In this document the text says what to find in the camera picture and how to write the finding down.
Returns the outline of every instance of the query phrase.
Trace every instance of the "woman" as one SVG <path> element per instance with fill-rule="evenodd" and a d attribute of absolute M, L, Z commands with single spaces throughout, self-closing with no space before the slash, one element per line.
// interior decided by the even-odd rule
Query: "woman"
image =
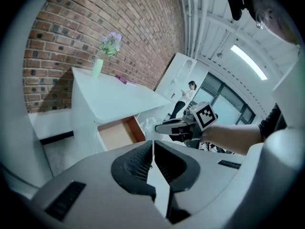
<path fill-rule="evenodd" d="M 175 106 L 175 108 L 173 110 L 173 113 L 172 113 L 170 119 L 175 119 L 176 115 L 178 114 L 178 112 L 180 110 L 182 110 L 182 108 L 185 105 L 188 105 L 191 102 L 191 100 L 193 99 L 193 97 L 195 95 L 195 90 L 197 88 L 196 83 L 194 81 L 189 82 L 189 88 L 190 88 L 190 90 L 187 91 L 187 92 L 184 92 L 183 90 L 181 90 L 182 91 L 182 97 L 176 103 L 176 106 Z"/>

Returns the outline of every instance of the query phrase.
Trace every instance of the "window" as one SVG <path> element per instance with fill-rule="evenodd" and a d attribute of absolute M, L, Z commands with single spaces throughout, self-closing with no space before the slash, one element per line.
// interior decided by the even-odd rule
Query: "window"
<path fill-rule="evenodd" d="M 249 123 L 251 118 L 253 116 L 253 112 L 249 109 L 249 107 L 246 107 L 244 113 L 243 113 L 243 116 L 242 118 L 247 122 Z"/>
<path fill-rule="evenodd" d="M 203 90 L 200 88 L 198 92 L 196 93 L 196 96 L 194 97 L 193 101 L 197 104 L 201 102 L 209 102 L 211 103 L 212 100 L 214 99 L 214 96 L 209 94 L 207 91 Z"/>
<path fill-rule="evenodd" d="M 217 123 L 222 125 L 251 124 L 255 114 L 248 105 L 225 83 L 208 73 L 189 107 L 209 102 L 218 114 Z"/>
<path fill-rule="evenodd" d="M 235 92 L 229 89 L 227 86 L 223 88 L 220 93 L 230 104 L 232 104 L 239 112 L 241 112 L 244 101 L 240 99 Z"/>
<path fill-rule="evenodd" d="M 211 74 L 208 74 L 204 79 L 201 87 L 210 91 L 212 94 L 217 95 L 219 88 L 221 87 L 222 82 L 213 77 Z"/>
<path fill-rule="evenodd" d="M 245 125 L 246 123 L 245 122 L 243 122 L 242 120 L 240 120 L 239 122 L 238 122 L 238 125 Z"/>
<path fill-rule="evenodd" d="M 218 115 L 216 123 L 220 125 L 234 125 L 240 117 L 240 112 L 222 96 L 213 104 L 213 110 Z"/>

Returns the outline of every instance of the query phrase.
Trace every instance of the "open drawer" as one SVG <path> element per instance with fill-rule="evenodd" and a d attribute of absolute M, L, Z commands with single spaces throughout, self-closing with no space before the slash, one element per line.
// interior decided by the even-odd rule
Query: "open drawer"
<path fill-rule="evenodd" d="M 100 125 L 98 139 L 105 151 L 145 141 L 145 136 L 134 116 Z"/>

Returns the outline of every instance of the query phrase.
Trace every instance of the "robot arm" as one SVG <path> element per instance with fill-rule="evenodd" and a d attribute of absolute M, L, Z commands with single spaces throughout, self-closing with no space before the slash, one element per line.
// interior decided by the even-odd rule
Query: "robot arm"
<path fill-rule="evenodd" d="M 198 148 L 202 132 L 217 120 L 210 103 L 200 103 L 185 110 L 182 118 L 164 121 L 155 127 L 160 134 L 168 134 L 173 141 Z"/>

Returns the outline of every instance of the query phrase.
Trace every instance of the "green vase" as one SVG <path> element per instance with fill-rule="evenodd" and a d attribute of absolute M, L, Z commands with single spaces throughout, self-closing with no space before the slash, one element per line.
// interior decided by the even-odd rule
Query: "green vase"
<path fill-rule="evenodd" d="M 103 67 L 103 59 L 97 59 L 92 68 L 92 77 L 98 78 Z"/>

